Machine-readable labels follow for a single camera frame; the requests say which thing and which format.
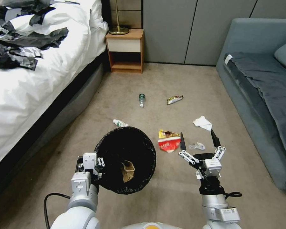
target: wooden nightstand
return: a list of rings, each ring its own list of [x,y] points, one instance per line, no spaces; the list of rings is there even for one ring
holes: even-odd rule
[[[144,30],[130,29],[125,35],[106,35],[111,72],[142,73]]]

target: wall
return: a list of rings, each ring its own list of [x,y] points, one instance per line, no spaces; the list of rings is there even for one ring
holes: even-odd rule
[[[214,66],[234,18],[286,18],[286,0],[142,1],[147,62]]]
[[[116,1],[110,0],[112,24],[117,25]],[[141,0],[118,0],[119,23],[133,29],[142,28]]]

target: red chip bag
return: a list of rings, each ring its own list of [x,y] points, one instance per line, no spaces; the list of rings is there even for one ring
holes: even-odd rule
[[[158,144],[161,150],[171,153],[179,147],[180,137],[162,138],[158,140]]]

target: crumpled tissue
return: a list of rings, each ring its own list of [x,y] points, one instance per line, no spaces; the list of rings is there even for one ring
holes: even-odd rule
[[[195,124],[195,126],[204,128],[208,131],[212,129],[212,123],[210,123],[204,116],[201,116],[200,118],[195,119],[193,123]]]

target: gray wall panel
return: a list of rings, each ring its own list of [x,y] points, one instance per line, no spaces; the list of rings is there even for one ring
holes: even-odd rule
[[[286,18],[286,0],[258,0],[251,17]]]
[[[255,0],[198,0],[185,63],[216,65],[232,19],[249,17],[254,4]]]
[[[184,63],[196,0],[144,0],[145,61]]]

